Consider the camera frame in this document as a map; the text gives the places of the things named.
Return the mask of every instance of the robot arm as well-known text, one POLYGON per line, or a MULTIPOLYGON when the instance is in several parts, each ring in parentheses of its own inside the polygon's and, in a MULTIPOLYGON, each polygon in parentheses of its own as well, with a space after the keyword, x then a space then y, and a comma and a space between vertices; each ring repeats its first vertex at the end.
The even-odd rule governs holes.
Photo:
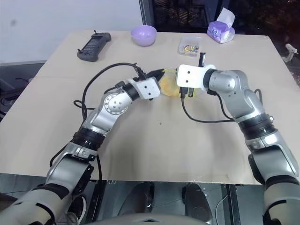
POLYGON ((96 158, 98 148, 116 120, 134 100, 160 95, 154 77, 128 82, 103 95, 100 106, 89 114, 51 166, 45 184, 29 191, 1 212, 0 224, 51 225, 66 213, 72 198, 89 182, 94 169, 90 162, 96 158))
POLYGON ((248 87, 246 75, 239 70, 216 70, 213 65, 181 65, 177 84, 181 87, 210 89, 224 100, 246 139, 254 177, 265 185, 264 224, 298 224, 300 186, 297 161, 280 132, 274 128, 271 117, 265 113, 256 94, 248 87))

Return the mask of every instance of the beige table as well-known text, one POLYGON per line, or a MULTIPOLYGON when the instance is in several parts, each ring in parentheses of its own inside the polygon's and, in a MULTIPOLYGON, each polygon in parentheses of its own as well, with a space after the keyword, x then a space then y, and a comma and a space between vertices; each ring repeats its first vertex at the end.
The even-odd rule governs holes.
MULTIPOLYGON (((197 65, 198 58, 177 54, 182 33, 158 33, 150 47, 135 45, 130 32, 111 31, 112 41, 97 62, 76 56, 93 31, 70 34, 18 98, 0 124, 0 173, 45 176, 49 160, 82 122, 73 100, 81 99, 87 82, 116 62, 137 62, 145 71, 197 65)), ((268 37, 236 35, 218 44, 206 34, 206 63, 218 69, 240 69, 252 89, 260 88, 266 112, 300 162, 300 89, 268 37)), ((135 76, 131 68, 105 72, 91 86, 87 105, 96 107, 102 93, 135 76)), ((205 93, 186 99, 190 114, 223 119, 218 99, 205 93)), ((201 124, 187 118, 179 98, 137 100, 117 121, 98 150, 107 180, 205 181, 256 183, 248 165, 249 151, 235 123, 201 124)), ((93 178, 98 178, 94 163, 93 178)))

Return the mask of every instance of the tissue box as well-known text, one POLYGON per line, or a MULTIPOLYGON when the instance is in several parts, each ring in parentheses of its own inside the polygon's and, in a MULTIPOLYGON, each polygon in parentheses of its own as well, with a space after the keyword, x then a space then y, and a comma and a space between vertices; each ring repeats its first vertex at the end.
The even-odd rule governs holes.
POLYGON ((234 34, 234 28, 228 27, 226 23, 220 21, 210 22, 207 29, 207 35, 218 43, 231 41, 234 34))
POLYGON ((235 35, 235 30, 232 27, 235 16, 226 8, 223 8, 217 21, 210 22, 207 35, 218 43, 231 41, 235 35))

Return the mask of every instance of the black remote controller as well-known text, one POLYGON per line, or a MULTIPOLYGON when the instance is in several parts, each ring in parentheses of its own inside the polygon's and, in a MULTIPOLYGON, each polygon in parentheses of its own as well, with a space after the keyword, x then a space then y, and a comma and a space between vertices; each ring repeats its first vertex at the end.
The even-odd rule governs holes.
POLYGON ((84 61, 95 62, 98 60, 98 54, 101 52, 105 44, 112 39, 110 33, 97 33, 92 35, 88 43, 78 49, 77 57, 84 61))

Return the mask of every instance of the purple bowl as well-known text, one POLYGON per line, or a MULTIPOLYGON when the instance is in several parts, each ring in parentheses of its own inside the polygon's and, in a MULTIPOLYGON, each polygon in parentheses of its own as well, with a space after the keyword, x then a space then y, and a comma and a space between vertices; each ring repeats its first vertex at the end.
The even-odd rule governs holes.
POLYGON ((149 46, 154 43, 156 29, 148 25, 142 25, 131 31, 133 41, 140 46, 149 46))

